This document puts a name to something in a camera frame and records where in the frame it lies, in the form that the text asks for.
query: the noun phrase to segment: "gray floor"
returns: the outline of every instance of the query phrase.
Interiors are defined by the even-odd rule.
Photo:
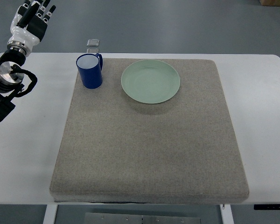
[[[0,0],[0,52],[6,50],[11,37],[10,23],[22,2]],[[85,52],[88,39],[99,39],[102,53],[274,54],[280,57],[280,7],[262,7],[258,0],[51,0],[52,4],[57,9],[43,41],[33,52]],[[265,217],[248,205],[233,206],[232,210],[236,224],[249,223],[241,219],[247,218],[248,212],[253,220]],[[32,218],[41,220],[44,207],[0,205],[0,214],[2,224],[11,223],[9,218],[27,218],[13,223],[41,223]],[[280,213],[274,214],[276,219],[280,218]]]

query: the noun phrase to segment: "gray felt pad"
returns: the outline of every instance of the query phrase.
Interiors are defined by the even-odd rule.
[[[139,103],[121,74],[139,59],[104,59],[103,84],[77,82],[50,192],[56,201],[240,203],[249,195],[216,65],[162,59],[180,75],[170,100]]]

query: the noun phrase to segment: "robot finger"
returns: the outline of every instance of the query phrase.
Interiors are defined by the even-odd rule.
[[[43,5],[40,7],[40,9],[38,10],[38,12],[36,14],[39,18],[42,18],[42,15],[44,14],[46,7],[48,6],[49,3],[50,3],[50,0],[44,1]]]
[[[47,14],[43,17],[43,21],[44,21],[45,23],[47,23],[47,22],[49,21],[49,19],[51,18],[51,15],[52,15],[52,13],[55,11],[55,9],[56,9],[56,6],[52,6],[52,7],[50,8],[50,10],[47,12]]]

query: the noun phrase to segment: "robotic hand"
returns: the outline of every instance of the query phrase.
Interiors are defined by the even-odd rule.
[[[41,42],[45,35],[47,23],[56,9],[56,6],[52,6],[43,16],[49,2],[50,0],[25,0],[11,23],[12,37],[7,43],[7,51],[0,57],[0,122],[15,108],[11,100],[26,95],[36,85],[36,76],[21,66],[32,48]],[[24,75],[31,80],[25,91],[22,84]],[[1,95],[9,92],[11,93],[6,97]]]

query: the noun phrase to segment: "black cable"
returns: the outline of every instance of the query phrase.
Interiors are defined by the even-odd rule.
[[[11,67],[13,70],[11,71],[11,73],[24,73],[25,75],[27,75],[30,80],[31,80],[31,83],[29,84],[29,86],[27,87],[27,89],[23,92],[19,92],[17,95],[15,95],[15,97],[22,97],[22,96],[25,96],[26,94],[30,93],[33,88],[35,87],[36,83],[37,83],[37,77],[35,74],[33,74],[32,72],[28,71],[28,70],[24,70],[24,69],[21,69],[19,66],[17,66],[16,64],[14,64],[12,67]]]

